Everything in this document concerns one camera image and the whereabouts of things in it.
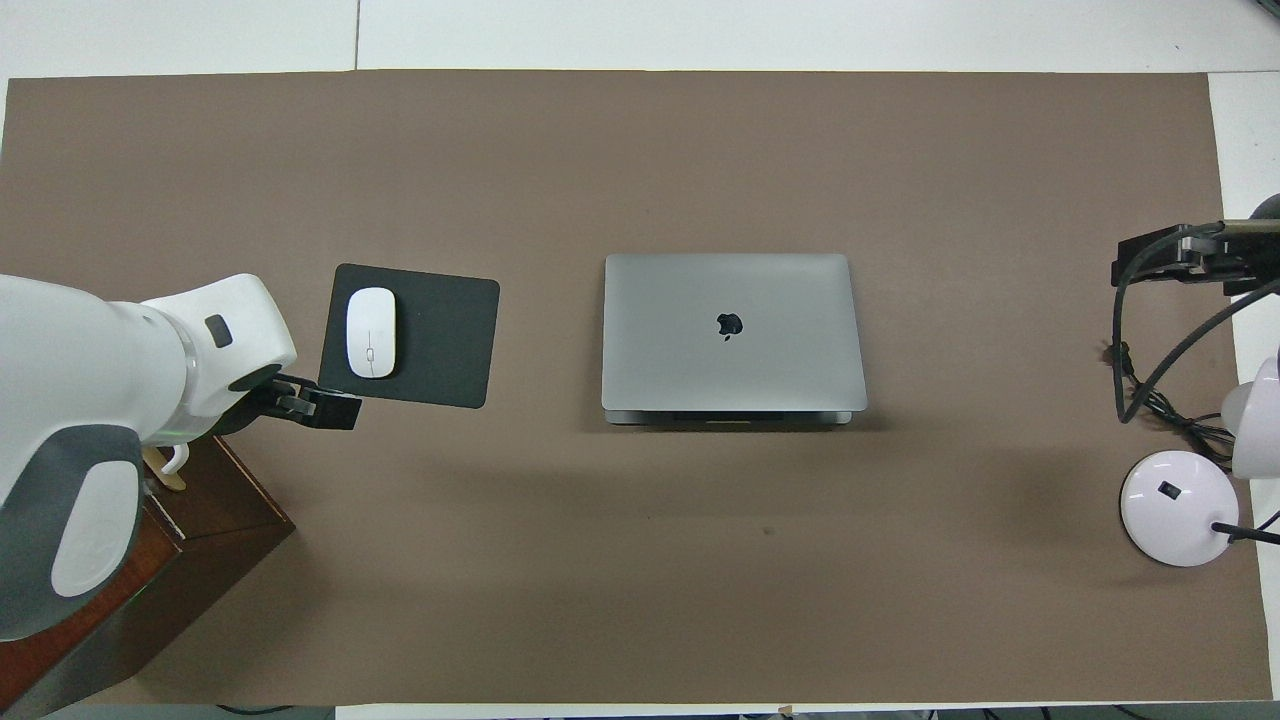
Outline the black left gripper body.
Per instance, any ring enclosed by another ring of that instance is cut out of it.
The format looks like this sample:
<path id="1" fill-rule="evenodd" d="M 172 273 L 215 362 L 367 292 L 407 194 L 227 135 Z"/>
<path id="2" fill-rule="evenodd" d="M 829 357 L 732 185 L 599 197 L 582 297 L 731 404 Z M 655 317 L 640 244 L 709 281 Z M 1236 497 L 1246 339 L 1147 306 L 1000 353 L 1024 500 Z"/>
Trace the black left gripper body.
<path id="1" fill-rule="evenodd" d="M 297 421 L 305 416 L 305 401 L 300 397 L 301 378 L 275 373 L 269 379 L 244 393 L 214 424 L 215 436 L 230 436 L 268 416 Z"/>

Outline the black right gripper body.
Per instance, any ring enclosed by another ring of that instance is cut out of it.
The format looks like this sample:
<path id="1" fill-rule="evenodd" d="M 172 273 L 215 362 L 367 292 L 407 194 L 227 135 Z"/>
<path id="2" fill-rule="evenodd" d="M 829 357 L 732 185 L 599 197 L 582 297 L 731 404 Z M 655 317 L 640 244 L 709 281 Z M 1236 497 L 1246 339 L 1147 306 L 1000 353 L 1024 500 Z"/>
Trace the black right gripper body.
<path id="1" fill-rule="evenodd" d="M 1280 225 L 1203 225 L 1181 240 L 1188 283 L 1220 283 L 1225 295 L 1280 279 Z"/>

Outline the grey laptop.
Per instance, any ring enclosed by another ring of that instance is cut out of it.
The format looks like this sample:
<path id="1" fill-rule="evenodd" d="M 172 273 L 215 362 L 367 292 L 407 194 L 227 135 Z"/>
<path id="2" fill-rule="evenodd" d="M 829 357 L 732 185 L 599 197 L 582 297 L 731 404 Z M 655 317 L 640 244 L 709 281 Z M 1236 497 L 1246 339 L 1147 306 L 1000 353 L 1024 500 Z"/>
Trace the grey laptop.
<path id="1" fill-rule="evenodd" d="M 842 254 L 616 252 L 602 331 L 616 425 L 842 425 L 869 406 Z"/>

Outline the white computer mouse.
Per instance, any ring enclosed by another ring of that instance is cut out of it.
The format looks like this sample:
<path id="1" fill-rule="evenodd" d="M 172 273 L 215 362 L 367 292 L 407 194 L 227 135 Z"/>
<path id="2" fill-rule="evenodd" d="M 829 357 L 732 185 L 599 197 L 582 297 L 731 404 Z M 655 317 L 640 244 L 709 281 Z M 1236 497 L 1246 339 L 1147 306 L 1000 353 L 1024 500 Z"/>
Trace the white computer mouse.
<path id="1" fill-rule="evenodd" d="M 346 361 L 360 378 L 390 377 L 397 363 L 397 302 L 385 287 L 355 291 L 346 306 Z"/>

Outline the dark grey mouse pad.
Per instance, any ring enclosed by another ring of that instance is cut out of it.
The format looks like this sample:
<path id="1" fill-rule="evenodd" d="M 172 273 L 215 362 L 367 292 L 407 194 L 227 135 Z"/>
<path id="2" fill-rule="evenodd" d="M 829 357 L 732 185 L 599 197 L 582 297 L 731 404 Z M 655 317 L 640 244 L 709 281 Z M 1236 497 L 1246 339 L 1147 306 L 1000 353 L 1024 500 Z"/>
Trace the dark grey mouse pad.
<path id="1" fill-rule="evenodd" d="M 356 377 L 346 361 L 346 306 L 365 287 L 397 302 L 397 363 L 385 379 Z M 500 286 L 488 278 L 353 263 L 335 269 L 319 382 L 369 398 L 479 409 L 486 402 Z"/>

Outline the brass strip on box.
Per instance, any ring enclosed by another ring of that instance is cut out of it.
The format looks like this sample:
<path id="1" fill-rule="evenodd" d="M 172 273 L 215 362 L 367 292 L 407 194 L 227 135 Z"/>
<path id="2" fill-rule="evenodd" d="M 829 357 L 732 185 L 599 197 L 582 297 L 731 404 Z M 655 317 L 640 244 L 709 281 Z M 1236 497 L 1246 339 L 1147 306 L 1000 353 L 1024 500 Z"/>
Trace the brass strip on box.
<path id="1" fill-rule="evenodd" d="M 145 447 L 142 451 L 143 469 L 147 483 L 154 488 L 169 492 L 184 492 L 187 482 L 179 474 L 172 448 Z"/>

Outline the dark wooden box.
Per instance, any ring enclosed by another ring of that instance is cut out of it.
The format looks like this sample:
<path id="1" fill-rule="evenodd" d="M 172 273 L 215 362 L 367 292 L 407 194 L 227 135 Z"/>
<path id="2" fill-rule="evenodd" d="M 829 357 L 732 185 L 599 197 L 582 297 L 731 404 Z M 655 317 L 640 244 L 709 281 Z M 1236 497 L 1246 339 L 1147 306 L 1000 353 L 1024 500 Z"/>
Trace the dark wooden box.
<path id="1" fill-rule="evenodd" d="M 146 475 L 120 571 L 55 626 L 0 642 L 0 720 L 42 716 L 138 673 L 293 529 L 221 437 L 195 442 L 183 489 Z"/>

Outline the large brown table mat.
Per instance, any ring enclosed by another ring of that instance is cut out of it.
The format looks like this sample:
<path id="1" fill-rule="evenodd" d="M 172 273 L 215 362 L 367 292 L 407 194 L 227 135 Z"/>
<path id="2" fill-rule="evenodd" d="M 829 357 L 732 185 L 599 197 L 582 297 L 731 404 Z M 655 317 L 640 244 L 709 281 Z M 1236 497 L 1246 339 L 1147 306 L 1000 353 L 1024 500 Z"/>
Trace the large brown table mat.
<path id="1" fill-rule="evenodd" d="M 1151 562 L 1108 268 L 1222 217 L 1201 74 L 375 70 L 14 79 L 0 273 L 262 278 L 317 370 L 342 263 L 500 286 L 486 404 L 230 445 L 296 533 L 106 703 L 1261 700 L 1252 547 Z M 869 410 L 613 427 L 612 252 L 841 252 Z"/>

